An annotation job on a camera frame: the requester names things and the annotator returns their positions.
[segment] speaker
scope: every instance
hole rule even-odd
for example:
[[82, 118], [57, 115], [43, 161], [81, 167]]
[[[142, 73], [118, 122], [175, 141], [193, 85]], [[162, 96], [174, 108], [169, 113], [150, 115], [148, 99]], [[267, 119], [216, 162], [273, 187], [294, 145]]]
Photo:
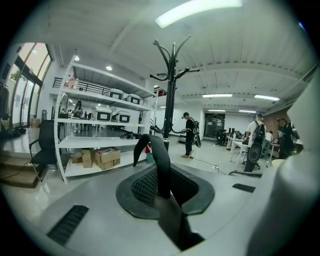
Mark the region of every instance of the speaker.
[[262, 153], [262, 144], [254, 142], [249, 151], [249, 159], [251, 162], [256, 163], [260, 159]]

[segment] vent grille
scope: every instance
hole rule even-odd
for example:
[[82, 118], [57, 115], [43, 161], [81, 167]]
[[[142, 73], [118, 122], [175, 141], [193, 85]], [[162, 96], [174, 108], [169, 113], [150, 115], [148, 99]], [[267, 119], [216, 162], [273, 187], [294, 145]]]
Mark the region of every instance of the vent grille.
[[87, 214], [89, 208], [83, 205], [74, 205], [58, 223], [49, 231], [47, 236], [64, 246], [76, 230], [79, 223]]

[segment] mesh panel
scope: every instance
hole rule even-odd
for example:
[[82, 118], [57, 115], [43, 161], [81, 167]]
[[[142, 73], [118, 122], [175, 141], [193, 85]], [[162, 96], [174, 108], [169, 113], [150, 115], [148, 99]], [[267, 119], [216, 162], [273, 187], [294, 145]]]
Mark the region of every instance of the mesh panel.
[[157, 190], [158, 174], [156, 168], [136, 180], [131, 186], [133, 196], [150, 207], [154, 206]]
[[170, 183], [174, 198], [180, 206], [194, 197], [199, 190], [199, 186], [193, 180], [174, 169], [171, 169]]

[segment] wooden step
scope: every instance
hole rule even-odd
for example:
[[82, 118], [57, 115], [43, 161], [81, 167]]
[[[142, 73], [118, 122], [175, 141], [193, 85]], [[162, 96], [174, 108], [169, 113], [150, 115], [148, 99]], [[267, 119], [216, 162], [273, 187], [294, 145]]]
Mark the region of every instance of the wooden step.
[[19, 188], [34, 189], [38, 183], [38, 177], [35, 171], [18, 171], [18, 170], [1, 170], [0, 183], [7, 184]]

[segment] cardboard box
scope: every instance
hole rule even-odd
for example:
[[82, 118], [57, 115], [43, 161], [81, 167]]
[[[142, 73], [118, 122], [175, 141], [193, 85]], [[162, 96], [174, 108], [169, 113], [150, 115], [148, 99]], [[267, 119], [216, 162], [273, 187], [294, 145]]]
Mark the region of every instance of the cardboard box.
[[121, 152], [116, 147], [100, 148], [94, 153], [95, 163], [102, 170], [108, 170], [120, 164]]
[[82, 152], [82, 165], [83, 168], [91, 168], [94, 164], [94, 150], [92, 148], [83, 148]]
[[71, 157], [71, 162], [73, 164], [82, 163], [82, 153], [80, 153], [80, 152], [79, 153], [74, 153], [74, 154], [71, 154], [70, 157]]

